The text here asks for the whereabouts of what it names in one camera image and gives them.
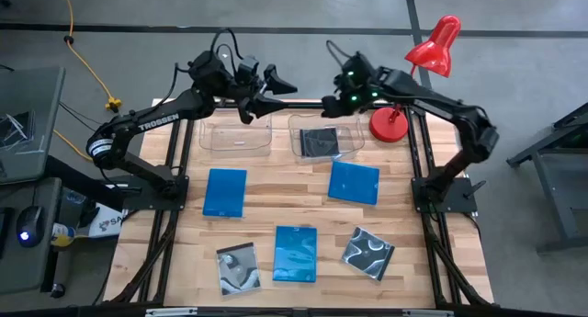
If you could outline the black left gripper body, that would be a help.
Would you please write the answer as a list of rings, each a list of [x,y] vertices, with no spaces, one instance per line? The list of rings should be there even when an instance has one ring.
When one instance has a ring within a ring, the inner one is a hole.
[[[233,104],[243,124],[250,124],[254,117],[261,117],[265,111],[266,83],[252,83],[250,85],[230,85],[224,96],[218,96],[215,106],[226,108]]]

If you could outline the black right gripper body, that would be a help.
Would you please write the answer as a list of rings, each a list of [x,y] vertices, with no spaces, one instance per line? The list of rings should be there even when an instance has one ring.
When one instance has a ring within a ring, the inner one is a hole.
[[[373,86],[348,84],[342,87],[342,102],[346,113],[364,113],[382,94]]]

